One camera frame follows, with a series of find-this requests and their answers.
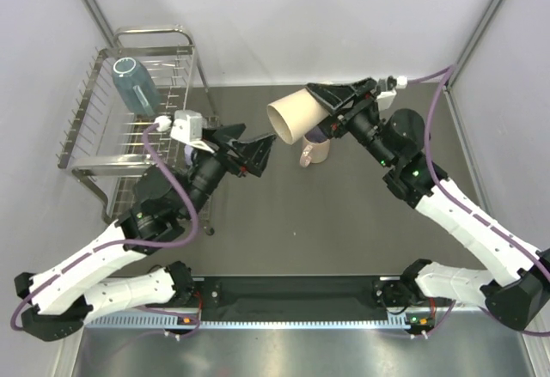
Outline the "beige plastic cup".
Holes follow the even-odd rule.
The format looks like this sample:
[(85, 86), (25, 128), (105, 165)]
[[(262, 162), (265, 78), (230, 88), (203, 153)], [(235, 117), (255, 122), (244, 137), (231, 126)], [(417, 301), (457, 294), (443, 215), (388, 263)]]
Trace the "beige plastic cup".
[(306, 88), (276, 100), (266, 107), (267, 117), (280, 139), (296, 143), (328, 116)]

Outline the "pink mug lavender inside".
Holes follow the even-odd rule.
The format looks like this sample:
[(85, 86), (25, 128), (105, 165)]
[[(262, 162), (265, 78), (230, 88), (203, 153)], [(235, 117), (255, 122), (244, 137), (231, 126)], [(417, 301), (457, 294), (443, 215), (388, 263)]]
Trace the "pink mug lavender inside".
[(302, 137), (302, 153), (299, 164), (308, 167), (326, 160), (330, 150), (330, 139), (316, 126)]

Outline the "teal ceramic mug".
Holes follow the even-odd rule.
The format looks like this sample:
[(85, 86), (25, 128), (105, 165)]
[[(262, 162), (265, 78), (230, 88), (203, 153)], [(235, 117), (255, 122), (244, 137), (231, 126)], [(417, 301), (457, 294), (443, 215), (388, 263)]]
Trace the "teal ceramic mug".
[(112, 68), (112, 79), (126, 108), (145, 117), (155, 117), (162, 97), (145, 66), (135, 58), (119, 58)]

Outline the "lavender plastic cup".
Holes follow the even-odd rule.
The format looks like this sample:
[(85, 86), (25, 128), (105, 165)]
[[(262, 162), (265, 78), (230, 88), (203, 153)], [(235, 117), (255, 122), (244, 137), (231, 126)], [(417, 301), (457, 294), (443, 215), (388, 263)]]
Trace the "lavender plastic cup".
[(191, 145), (184, 146), (184, 161), (185, 164), (190, 167), (197, 155), (197, 150)]

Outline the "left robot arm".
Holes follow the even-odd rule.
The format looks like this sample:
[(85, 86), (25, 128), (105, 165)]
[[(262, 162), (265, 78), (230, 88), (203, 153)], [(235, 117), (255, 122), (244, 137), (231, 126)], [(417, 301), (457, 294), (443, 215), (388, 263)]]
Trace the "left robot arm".
[(267, 133), (240, 139), (244, 124), (206, 129), (202, 149), (192, 151), (190, 167), (169, 167), (150, 143), (153, 131), (176, 129), (160, 116), (142, 134), (153, 160), (133, 186), (134, 203), (81, 250), (38, 274), (15, 277), (20, 303), (10, 326), (44, 342), (57, 341), (100, 317), (138, 308), (162, 313), (185, 307), (196, 297), (190, 268), (180, 261), (130, 279), (110, 276), (160, 249), (191, 242), (200, 227), (199, 211), (226, 174), (260, 177), (276, 137)]

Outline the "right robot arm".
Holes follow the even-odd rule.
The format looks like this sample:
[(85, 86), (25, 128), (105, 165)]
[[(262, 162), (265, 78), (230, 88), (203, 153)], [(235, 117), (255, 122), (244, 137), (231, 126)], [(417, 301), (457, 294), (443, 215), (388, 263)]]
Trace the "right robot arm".
[(410, 108), (380, 116), (382, 104), (403, 85), (401, 78), (366, 78), (305, 89), (327, 116), (318, 124), (329, 138), (351, 134), (388, 169), (383, 180), (391, 193), (453, 236), (482, 264), (481, 270), (418, 259), (400, 275), (395, 292), (378, 301), (421, 305), (444, 298), (485, 309), (500, 324), (526, 331), (549, 301), (549, 252), (506, 230), (474, 204), (429, 156), (430, 133)]

